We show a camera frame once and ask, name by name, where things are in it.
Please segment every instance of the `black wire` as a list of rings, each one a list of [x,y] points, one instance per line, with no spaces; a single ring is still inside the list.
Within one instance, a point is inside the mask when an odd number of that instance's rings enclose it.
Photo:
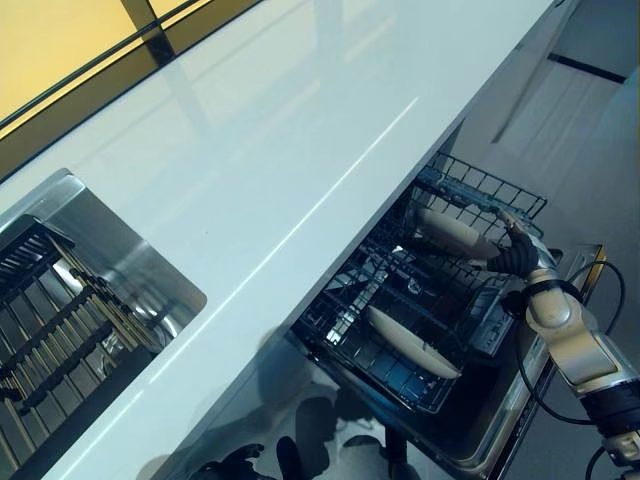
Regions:
[[[616,308],[616,311],[613,314],[611,323],[609,323],[609,326],[605,330],[605,333],[609,335],[613,331],[615,326],[618,324],[618,320],[620,319],[620,314],[622,313],[624,303],[627,300],[627,286],[625,284],[624,276],[622,275],[622,272],[620,271],[620,269],[618,269],[618,267],[616,267],[613,263],[607,260],[595,260],[593,262],[589,262],[583,267],[580,267],[573,275],[571,275],[571,277],[569,278],[569,280],[567,280],[567,282],[572,283],[576,278],[578,278],[578,276],[581,273],[583,273],[584,271],[596,265],[604,265],[605,267],[609,267],[611,270],[613,270],[613,273],[615,273],[616,277],[618,277],[618,283],[620,284],[620,297],[618,299],[618,307]]]
[[[536,401],[536,403],[538,405],[540,405],[540,407],[547,412],[549,415],[551,415],[552,417],[561,420],[563,422],[566,423],[571,423],[573,425],[593,425],[593,422],[591,420],[586,420],[586,419],[581,419],[581,418],[571,418],[571,417],[565,417],[564,415],[556,412],[554,409],[552,409],[549,405],[547,405],[544,400],[542,400],[542,398],[540,397],[540,395],[538,395],[538,392],[536,392],[535,388],[533,387],[533,385],[531,385],[531,382],[529,381],[529,377],[527,376],[527,372],[524,369],[524,363],[522,361],[522,352],[520,351],[520,342],[519,337],[520,332],[522,331],[522,327],[524,326],[524,322],[521,321],[520,324],[518,325],[518,329],[516,331],[516,338],[515,338],[515,350],[516,350],[516,360],[518,362],[518,370],[520,371],[520,376],[522,377],[522,381],[524,382],[525,387],[527,387],[527,390],[529,390],[529,393],[531,394],[531,397],[533,397],[533,399]]]
[[[593,467],[596,466],[596,462],[602,456],[603,453],[604,453],[604,447],[598,448],[598,450],[596,450],[593,453],[593,455],[591,456],[591,459],[589,460],[589,463],[587,464],[587,470],[584,472],[585,480],[591,480],[591,475],[593,474]]]

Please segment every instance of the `dishwasher door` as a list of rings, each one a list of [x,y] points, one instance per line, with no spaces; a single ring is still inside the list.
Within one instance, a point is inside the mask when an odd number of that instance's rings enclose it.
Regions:
[[[454,217],[500,246],[508,240],[496,209],[542,236],[533,219],[545,204],[438,153],[292,327],[309,359],[455,478],[499,475],[505,445],[522,431],[531,406],[514,341],[528,352],[524,361],[532,378],[545,365],[547,374],[550,369],[542,342],[532,332],[516,339],[514,320],[502,309],[501,296],[518,282],[471,268],[416,225],[416,212]],[[439,377],[400,354],[371,327],[369,306],[430,344],[462,375]]]

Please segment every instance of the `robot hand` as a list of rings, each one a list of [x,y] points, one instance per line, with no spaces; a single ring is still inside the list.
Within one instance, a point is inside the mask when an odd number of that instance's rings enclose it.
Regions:
[[[603,436],[618,466],[640,469],[640,378],[618,347],[598,330],[593,315],[558,277],[547,247],[505,212],[511,247],[483,260],[488,270],[525,281],[525,320],[545,341],[562,377]],[[638,478],[629,472],[625,478]]]

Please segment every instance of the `kitchen counter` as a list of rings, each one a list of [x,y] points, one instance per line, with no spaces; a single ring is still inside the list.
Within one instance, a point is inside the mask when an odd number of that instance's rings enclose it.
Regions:
[[[69,169],[207,295],[45,478],[148,478],[548,6],[263,2],[0,185],[8,208]]]

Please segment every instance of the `wire rack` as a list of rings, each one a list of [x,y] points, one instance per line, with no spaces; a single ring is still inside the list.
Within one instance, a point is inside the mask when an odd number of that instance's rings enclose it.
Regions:
[[[64,452],[159,345],[68,239],[29,216],[2,233],[0,447],[18,478],[37,451]]]
[[[371,328],[366,307],[386,312],[463,370],[507,277],[478,271],[428,237],[417,238],[415,212],[429,208],[452,216],[500,245],[505,233],[498,209],[541,236],[532,221],[545,203],[461,160],[436,155],[303,312],[294,332],[402,405],[437,413],[455,380],[400,354]]]

